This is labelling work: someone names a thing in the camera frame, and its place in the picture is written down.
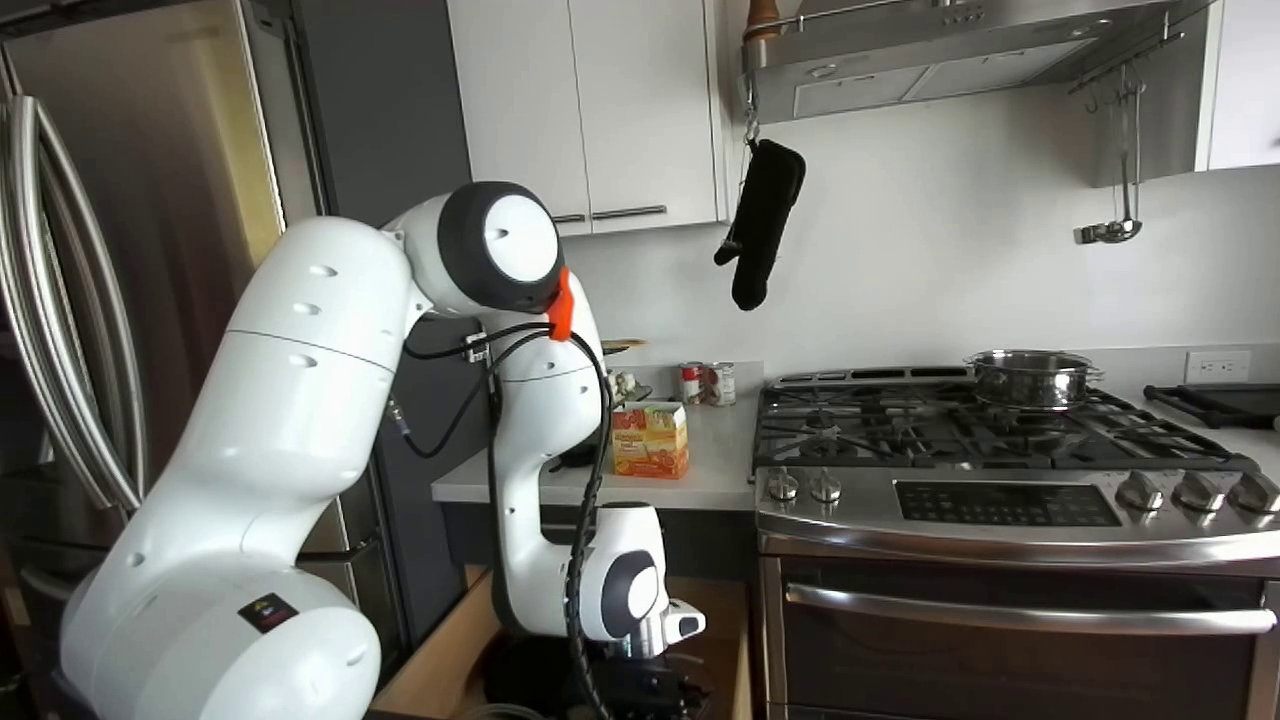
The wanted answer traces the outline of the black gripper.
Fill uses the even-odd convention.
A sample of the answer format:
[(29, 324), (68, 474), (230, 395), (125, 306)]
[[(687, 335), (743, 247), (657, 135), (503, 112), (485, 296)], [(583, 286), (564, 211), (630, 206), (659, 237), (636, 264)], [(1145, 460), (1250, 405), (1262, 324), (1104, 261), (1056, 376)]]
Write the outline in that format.
[(596, 652), (589, 669), (612, 720), (693, 720), (709, 704), (709, 687), (670, 661)]

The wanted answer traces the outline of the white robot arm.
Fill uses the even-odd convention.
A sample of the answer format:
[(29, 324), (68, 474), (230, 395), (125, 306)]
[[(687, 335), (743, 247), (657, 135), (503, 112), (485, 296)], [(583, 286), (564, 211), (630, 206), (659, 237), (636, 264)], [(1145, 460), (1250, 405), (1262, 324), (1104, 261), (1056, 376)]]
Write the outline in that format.
[(649, 503), (589, 498), (569, 542), (540, 533), (546, 463), (609, 427), (604, 352), (550, 206), (478, 179), (384, 228), (302, 218), (256, 267), (171, 460), (66, 608), (61, 671), (98, 720), (366, 720), (381, 637), (296, 557), (367, 468), (425, 316), (471, 316), (497, 346), (493, 498), (518, 625), (633, 661), (706, 633), (663, 583)]

